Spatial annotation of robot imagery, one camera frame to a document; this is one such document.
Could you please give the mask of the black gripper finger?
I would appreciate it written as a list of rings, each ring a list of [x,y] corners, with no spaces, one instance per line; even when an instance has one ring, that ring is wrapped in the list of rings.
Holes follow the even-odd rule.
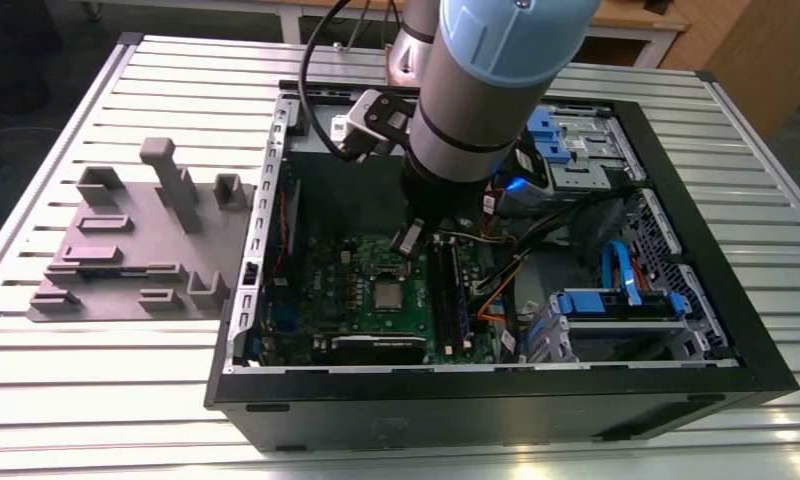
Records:
[[[399,228],[390,251],[403,258],[416,258],[442,224],[440,219],[412,218]]]

